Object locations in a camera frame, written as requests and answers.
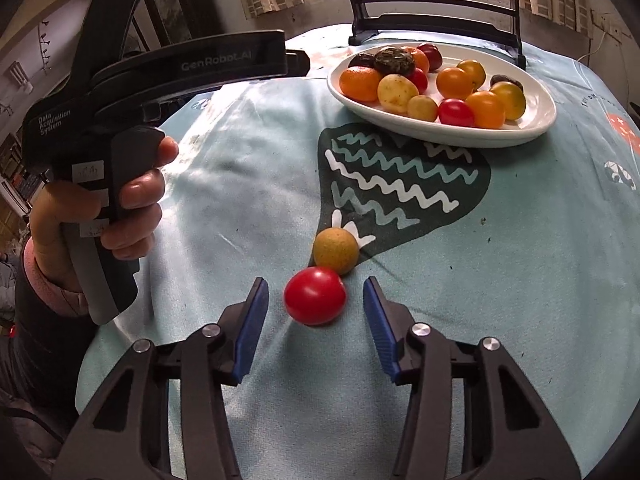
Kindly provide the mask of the pink sleeve forearm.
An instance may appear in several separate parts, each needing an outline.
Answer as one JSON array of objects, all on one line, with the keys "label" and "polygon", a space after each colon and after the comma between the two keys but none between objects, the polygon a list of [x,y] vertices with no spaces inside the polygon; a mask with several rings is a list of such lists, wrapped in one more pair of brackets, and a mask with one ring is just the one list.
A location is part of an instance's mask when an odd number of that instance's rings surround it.
[{"label": "pink sleeve forearm", "polygon": [[70,292],[51,283],[38,266],[32,240],[26,243],[23,263],[29,285],[38,298],[54,313],[66,318],[80,318],[89,314],[88,304],[82,292]]}]

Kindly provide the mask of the person's left hand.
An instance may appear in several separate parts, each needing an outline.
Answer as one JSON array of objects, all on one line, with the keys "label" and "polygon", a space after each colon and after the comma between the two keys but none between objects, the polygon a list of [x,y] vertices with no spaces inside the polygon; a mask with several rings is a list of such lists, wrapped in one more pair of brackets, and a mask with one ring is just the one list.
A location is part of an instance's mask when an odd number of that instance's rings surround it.
[{"label": "person's left hand", "polygon": [[[122,261],[146,256],[154,246],[154,231],[160,224],[160,199],[165,180],[160,168],[173,162],[178,144],[169,136],[160,141],[154,168],[126,183],[119,192],[119,205],[126,217],[111,223],[100,235],[102,246]],[[36,269],[51,284],[69,292],[80,292],[78,278],[70,261],[62,227],[96,220],[102,202],[96,193],[77,184],[56,181],[47,184],[37,197],[30,215],[30,239],[24,252],[24,265]]]}]

